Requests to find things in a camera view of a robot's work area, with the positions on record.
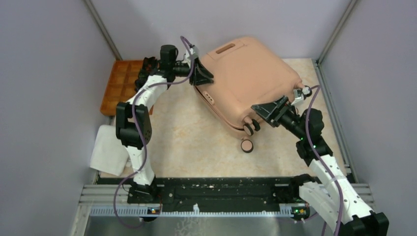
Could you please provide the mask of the pink suitcase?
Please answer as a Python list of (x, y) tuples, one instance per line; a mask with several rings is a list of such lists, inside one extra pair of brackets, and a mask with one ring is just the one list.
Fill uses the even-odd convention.
[(213, 84), (195, 86), (196, 94), (228, 128), (241, 139), (243, 152), (252, 152), (250, 137), (261, 129), (254, 104), (270, 103), (287, 96), (294, 100), (294, 89), (303, 84), (284, 60), (254, 37), (245, 36), (225, 43), (200, 59), (214, 76)]

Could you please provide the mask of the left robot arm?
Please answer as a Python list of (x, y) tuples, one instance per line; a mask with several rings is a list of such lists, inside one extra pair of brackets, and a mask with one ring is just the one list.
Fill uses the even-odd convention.
[(135, 81), (136, 94), (116, 107), (116, 137), (126, 148), (133, 170), (129, 193), (131, 198), (145, 203), (154, 202), (158, 196), (147, 148), (152, 136), (150, 109), (176, 84), (177, 77), (192, 86), (213, 83), (213, 75), (199, 59), (198, 48), (189, 43), (185, 47), (183, 60), (177, 59), (178, 49), (174, 45), (161, 46), (159, 59), (145, 58)]

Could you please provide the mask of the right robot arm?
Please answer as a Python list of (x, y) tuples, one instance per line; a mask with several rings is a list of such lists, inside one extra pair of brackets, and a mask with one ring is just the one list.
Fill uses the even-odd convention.
[(251, 108), (270, 126), (283, 126), (299, 138), (297, 153), (318, 178), (309, 174), (292, 178), (288, 195), (293, 202), (311, 205), (335, 236), (387, 235), (388, 218), (376, 213), (353, 188), (322, 137), (320, 110), (309, 106), (298, 115), (285, 96)]

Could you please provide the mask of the white cloth under left arm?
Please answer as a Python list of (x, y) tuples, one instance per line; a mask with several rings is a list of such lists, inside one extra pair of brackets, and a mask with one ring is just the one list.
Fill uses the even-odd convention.
[(126, 148), (116, 137), (116, 128), (111, 125), (101, 125), (95, 138), (89, 167), (119, 177), (128, 158)]

